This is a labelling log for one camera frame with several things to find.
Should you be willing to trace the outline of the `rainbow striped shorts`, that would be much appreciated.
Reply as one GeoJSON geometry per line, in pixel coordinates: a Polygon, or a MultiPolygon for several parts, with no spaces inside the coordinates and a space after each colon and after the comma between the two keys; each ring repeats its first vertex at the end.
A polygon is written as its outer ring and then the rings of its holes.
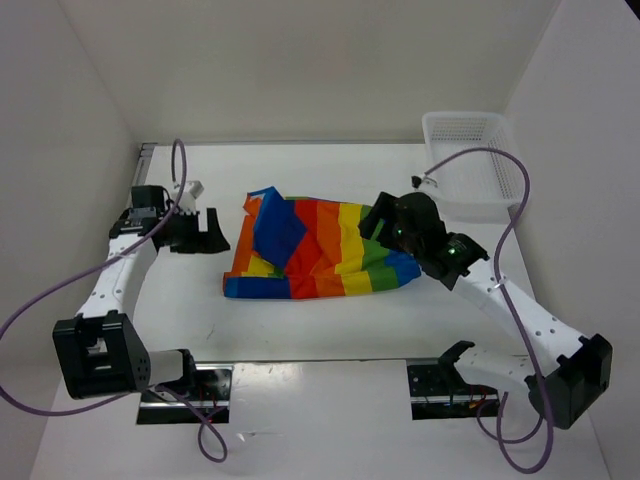
{"type": "Polygon", "coordinates": [[[247,194],[230,271],[231,299],[304,300],[398,289],[421,275],[409,255],[360,235],[363,204],[283,197],[275,187],[247,194]]]}

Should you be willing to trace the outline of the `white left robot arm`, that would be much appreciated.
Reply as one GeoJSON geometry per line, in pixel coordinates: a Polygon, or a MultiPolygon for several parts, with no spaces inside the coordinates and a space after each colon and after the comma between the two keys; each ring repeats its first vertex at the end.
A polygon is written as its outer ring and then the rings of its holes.
{"type": "Polygon", "coordinates": [[[186,349],[150,352],[133,326],[146,274],[161,248],[178,254],[229,250],[213,208],[199,228],[198,181],[135,186],[132,205],[109,231],[109,266],[75,316],[56,323],[52,337],[67,391],[74,399],[143,392],[158,385],[175,398],[196,394],[200,376],[186,349]]]}

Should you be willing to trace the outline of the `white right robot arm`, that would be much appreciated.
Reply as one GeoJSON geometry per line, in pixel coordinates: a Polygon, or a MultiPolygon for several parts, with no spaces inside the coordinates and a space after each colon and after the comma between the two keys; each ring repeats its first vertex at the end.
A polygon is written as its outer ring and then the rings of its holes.
{"type": "Polygon", "coordinates": [[[487,251],[463,233],[447,231],[436,203],[423,192],[379,194],[360,221],[362,237],[410,255],[430,278],[477,307],[530,346],[525,360],[460,341],[439,358],[440,385],[469,385],[527,394],[532,407],[567,430],[607,390],[613,347],[564,324],[511,280],[497,274],[487,251]]]}

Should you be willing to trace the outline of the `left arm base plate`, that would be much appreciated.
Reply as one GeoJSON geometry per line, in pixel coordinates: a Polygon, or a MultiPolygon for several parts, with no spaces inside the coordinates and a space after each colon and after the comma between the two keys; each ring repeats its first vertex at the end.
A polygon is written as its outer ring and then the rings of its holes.
{"type": "MultiPolygon", "coordinates": [[[[227,424],[230,415],[231,387],[234,366],[199,362],[195,383],[176,387],[174,391],[188,400],[211,423],[227,424]]],[[[141,395],[137,425],[196,424],[200,420],[180,400],[156,389],[141,395]]]]}

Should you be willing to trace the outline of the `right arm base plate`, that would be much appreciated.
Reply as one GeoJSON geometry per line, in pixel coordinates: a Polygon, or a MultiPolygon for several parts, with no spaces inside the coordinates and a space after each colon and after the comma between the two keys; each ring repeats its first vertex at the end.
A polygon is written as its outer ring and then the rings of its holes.
{"type": "Polygon", "coordinates": [[[450,386],[434,359],[408,362],[406,372],[414,421],[495,417],[498,413],[495,389],[466,383],[450,386]]]}

